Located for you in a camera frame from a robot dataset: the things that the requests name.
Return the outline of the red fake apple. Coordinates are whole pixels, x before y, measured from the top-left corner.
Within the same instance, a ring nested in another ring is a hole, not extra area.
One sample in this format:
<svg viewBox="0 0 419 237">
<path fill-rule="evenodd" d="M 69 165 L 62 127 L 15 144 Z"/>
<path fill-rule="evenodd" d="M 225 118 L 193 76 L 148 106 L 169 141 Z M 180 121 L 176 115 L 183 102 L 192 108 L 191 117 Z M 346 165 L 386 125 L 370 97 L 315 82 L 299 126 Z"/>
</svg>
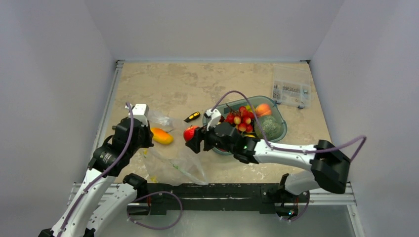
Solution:
<svg viewBox="0 0 419 237">
<path fill-rule="evenodd" d="M 184 138 L 185 142 L 188 142 L 188 141 L 192 140 L 192 138 L 194 137 L 195 130 L 197 128 L 200 128 L 200 127 L 194 125 L 194 126 L 190 126 L 190 127 L 186 128 L 184 130 L 184 132 L 183 132 L 183 138 Z"/>
</svg>

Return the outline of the orange yellow fake mango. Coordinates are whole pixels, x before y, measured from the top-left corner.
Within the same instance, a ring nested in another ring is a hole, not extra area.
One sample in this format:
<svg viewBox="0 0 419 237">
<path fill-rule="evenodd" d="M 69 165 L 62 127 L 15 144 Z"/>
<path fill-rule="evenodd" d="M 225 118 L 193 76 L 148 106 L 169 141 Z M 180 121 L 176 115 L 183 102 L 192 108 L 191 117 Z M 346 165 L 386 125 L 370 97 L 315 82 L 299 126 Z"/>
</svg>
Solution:
<svg viewBox="0 0 419 237">
<path fill-rule="evenodd" d="M 151 132 L 153 133 L 153 141 L 162 144 L 162 145 L 169 145 L 173 142 L 174 138 L 166 131 L 153 127 L 151 128 Z"/>
</svg>

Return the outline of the red fake cherry bunch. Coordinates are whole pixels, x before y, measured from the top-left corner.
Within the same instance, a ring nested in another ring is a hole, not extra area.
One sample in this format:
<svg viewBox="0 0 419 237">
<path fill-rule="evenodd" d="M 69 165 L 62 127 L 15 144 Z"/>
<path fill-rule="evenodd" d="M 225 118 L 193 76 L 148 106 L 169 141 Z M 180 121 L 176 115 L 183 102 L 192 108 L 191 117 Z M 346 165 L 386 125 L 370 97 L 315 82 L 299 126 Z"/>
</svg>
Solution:
<svg viewBox="0 0 419 237">
<path fill-rule="evenodd" d="M 254 133 L 254 114 L 247 111 L 245 106 L 239 106 L 233 108 L 232 106 L 226 105 L 227 114 L 223 117 L 224 121 L 231 126 L 235 127 L 236 130 L 241 134 L 253 134 Z"/>
</svg>

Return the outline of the clear plastic bag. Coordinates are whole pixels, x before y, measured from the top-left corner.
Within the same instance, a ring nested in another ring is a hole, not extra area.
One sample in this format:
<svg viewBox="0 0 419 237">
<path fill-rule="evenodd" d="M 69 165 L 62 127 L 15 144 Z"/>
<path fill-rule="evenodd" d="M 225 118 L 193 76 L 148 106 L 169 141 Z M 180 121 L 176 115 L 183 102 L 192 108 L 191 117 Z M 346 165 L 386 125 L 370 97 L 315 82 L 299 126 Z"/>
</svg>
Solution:
<svg viewBox="0 0 419 237">
<path fill-rule="evenodd" d="M 185 146 L 183 132 L 190 125 L 153 110 L 148 112 L 147 119 L 151 128 L 159 128 L 173 137 L 170 144 L 154 140 L 153 147 L 142 150 L 141 157 L 149 180 L 173 186 L 183 183 L 207 185 L 208 178 L 198 155 Z"/>
</svg>

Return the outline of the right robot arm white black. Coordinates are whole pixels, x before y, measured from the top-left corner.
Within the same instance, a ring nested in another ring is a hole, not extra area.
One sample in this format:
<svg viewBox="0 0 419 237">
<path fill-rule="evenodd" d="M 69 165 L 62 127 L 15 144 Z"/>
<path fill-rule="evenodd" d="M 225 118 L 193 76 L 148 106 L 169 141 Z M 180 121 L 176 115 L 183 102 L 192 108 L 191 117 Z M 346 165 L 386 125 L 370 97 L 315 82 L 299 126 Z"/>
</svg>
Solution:
<svg viewBox="0 0 419 237">
<path fill-rule="evenodd" d="M 186 129 L 183 137 L 185 145 L 197 154 L 217 148 L 246 164 L 276 163 L 300 168 L 300 173 L 286 174 L 281 179 L 277 194 L 284 201 L 318 188 L 345 193 L 351 161 L 327 140 L 306 146 L 271 143 L 243 136 L 225 122 L 211 128 Z"/>
</svg>

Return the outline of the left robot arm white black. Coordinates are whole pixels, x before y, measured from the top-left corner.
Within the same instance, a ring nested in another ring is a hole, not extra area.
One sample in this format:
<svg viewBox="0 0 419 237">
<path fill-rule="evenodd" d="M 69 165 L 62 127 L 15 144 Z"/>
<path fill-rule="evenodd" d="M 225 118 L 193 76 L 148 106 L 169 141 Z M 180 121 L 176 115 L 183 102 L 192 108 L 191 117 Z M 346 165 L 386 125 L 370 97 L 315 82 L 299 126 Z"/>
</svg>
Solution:
<svg viewBox="0 0 419 237">
<path fill-rule="evenodd" d="M 105 139 L 88 164 L 85 178 L 59 221 L 40 232 L 41 237 L 98 237 L 119 211 L 134 200 L 147 197 L 146 181 L 135 174 L 100 204 L 103 195 L 140 148 L 153 146 L 152 132 L 145 116 L 124 118 L 114 135 Z"/>
</svg>

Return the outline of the yellow green fake starfruit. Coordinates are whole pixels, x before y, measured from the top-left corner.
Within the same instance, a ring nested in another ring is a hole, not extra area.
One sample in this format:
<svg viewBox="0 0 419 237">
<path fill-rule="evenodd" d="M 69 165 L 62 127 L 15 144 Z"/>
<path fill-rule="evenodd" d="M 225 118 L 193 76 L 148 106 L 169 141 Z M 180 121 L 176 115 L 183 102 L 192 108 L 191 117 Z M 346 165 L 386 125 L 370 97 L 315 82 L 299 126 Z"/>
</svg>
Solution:
<svg viewBox="0 0 419 237">
<path fill-rule="evenodd" d="M 255 107 L 253 105 L 246 105 L 245 106 L 246 110 L 249 112 L 255 112 Z"/>
</svg>

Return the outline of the orange fake peach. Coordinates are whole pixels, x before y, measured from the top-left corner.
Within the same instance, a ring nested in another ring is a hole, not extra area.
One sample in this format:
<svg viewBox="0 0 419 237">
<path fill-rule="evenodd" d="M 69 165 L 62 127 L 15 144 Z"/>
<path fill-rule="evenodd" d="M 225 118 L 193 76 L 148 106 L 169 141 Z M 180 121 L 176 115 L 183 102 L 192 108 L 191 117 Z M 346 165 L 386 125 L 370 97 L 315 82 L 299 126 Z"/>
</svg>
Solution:
<svg viewBox="0 0 419 237">
<path fill-rule="evenodd" d="M 270 116 L 272 115 L 271 106 L 267 103 L 259 104 L 255 108 L 255 113 L 258 118 L 263 116 Z"/>
</svg>

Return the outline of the yellow black screwdriver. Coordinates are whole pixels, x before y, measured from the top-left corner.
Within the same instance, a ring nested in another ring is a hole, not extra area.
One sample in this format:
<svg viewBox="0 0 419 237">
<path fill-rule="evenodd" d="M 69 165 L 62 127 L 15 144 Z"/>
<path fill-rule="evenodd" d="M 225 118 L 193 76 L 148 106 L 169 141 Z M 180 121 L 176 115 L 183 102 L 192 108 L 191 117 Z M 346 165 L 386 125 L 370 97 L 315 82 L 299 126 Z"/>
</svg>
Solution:
<svg viewBox="0 0 419 237">
<path fill-rule="evenodd" d="M 199 111 L 192 113 L 190 116 L 188 116 L 184 121 L 186 123 L 192 122 L 196 119 L 198 119 L 201 116 L 201 113 Z"/>
</svg>

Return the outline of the teal plastic basin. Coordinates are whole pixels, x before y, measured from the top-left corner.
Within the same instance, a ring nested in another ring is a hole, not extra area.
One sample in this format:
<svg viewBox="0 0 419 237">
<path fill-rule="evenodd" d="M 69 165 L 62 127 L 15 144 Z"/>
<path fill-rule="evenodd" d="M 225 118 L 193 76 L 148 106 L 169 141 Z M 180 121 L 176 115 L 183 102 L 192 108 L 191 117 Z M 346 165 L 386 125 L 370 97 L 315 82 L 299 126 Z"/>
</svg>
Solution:
<svg viewBox="0 0 419 237">
<path fill-rule="evenodd" d="M 275 139 L 275 140 L 270 141 L 270 142 L 277 143 L 280 140 L 282 140 L 285 137 L 288 128 L 287 128 L 286 121 L 284 120 L 283 116 L 281 115 L 280 111 L 278 110 L 278 107 L 277 107 L 276 103 L 272 99 L 270 99 L 266 96 L 261 96 L 261 95 L 249 97 L 248 99 L 255 108 L 259 104 L 262 104 L 262 103 L 267 103 L 271 106 L 272 116 L 274 116 L 278 122 L 282 123 L 284 132 L 279 139 Z M 222 116 L 225 116 L 227 114 L 226 105 L 232 106 L 233 108 L 238 108 L 239 106 L 245 106 L 245 105 L 249 105 L 249 104 L 245 99 L 239 99 L 239 100 L 236 100 L 236 101 L 220 104 L 220 105 L 217 106 L 217 109 L 220 111 Z"/>
</svg>

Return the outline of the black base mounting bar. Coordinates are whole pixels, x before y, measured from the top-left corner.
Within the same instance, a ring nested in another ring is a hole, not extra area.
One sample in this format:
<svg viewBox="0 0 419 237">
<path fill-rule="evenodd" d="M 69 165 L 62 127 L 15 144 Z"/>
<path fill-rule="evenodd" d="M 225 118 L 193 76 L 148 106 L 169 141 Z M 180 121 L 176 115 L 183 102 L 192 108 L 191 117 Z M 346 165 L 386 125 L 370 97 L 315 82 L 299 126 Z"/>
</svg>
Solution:
<svg viewBox="0 0 419 237">
<path fill-rule="evenodd" d="M 205 186 L 183 183 L 173 186 L 165 183 L 147 183 L 132 176 L 124 182 L 134 185 L 135 200 L 127 207 L 132 216 L 165 215 L 168 211 L 252 211 L 276 214 L 292 219 L 301 211 L 299 204 L 308 204 L 310 193 L 293 195 L 280 183 L 212 183 Z"/>
</svg>

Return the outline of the clear plastic screw box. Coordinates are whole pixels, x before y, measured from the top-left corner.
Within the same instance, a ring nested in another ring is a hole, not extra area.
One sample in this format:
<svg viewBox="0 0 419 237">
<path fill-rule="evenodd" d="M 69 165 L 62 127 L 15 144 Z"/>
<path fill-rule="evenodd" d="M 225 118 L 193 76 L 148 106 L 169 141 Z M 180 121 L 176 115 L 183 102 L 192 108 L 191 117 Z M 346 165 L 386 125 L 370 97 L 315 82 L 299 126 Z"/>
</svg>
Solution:
<svg viewBox="0 0 419 237">
<path fill-rule="evenodd" d="M 307 70 L 274 66 L 271 99 L 299 109 L 311 106 L 311 76 Z"/>
</svg>

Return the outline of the aluminium frame rail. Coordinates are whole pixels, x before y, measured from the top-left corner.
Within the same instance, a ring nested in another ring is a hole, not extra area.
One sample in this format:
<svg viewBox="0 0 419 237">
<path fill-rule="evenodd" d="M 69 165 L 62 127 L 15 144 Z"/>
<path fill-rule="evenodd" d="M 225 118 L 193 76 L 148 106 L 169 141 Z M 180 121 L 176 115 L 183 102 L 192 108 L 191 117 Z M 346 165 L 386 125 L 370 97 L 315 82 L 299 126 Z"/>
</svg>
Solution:
<svg viewBox="0 0 419 237">
<path fill-rule="evenodd" d="M 105 194 L 102 196 L 101 200 L 98 203 L 98 207 L 104 203 L 109 197 L 112 196 L 114 192 L 116 192 L 117 188 L 122 183 L 113 183 L 111 186 L 105 191 Z M 81 183 L 74 183 L 72 189 L 70 191 L 70 196 L 67 201 L 67 207 L 71 204 L 71 202 L 75 199 L 75 196 L 78 190 L 81 187 Z M 346 190 L 344 194 L 332 194 L 327 192 L 321 188 L 314 189 L 310 191 L 310 198 L 309 198 L 309 205 L 357 205 L 356 198 L 353 193 L 352 186 L 347 184 Z"/>
</svg>

